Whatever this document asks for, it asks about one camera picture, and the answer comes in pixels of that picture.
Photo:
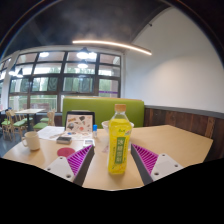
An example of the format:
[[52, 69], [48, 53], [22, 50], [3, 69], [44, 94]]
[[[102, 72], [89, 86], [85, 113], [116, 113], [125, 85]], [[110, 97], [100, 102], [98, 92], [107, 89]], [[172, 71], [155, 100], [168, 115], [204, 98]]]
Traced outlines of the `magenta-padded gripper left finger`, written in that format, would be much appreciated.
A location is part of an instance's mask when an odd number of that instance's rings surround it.
[[89, 145], [68, 157], [59, 156], [46, 171], [82, 186], [93, 156], [94, 146]]

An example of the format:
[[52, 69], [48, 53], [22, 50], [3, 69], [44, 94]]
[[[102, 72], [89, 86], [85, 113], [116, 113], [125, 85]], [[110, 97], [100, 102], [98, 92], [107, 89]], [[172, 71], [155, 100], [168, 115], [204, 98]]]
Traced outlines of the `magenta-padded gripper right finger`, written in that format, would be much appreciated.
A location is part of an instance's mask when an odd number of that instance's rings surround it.
[[135, 144], [131, 145], [131, 155], [145, 185], [183, 169], [167, 154], [156, 154]]

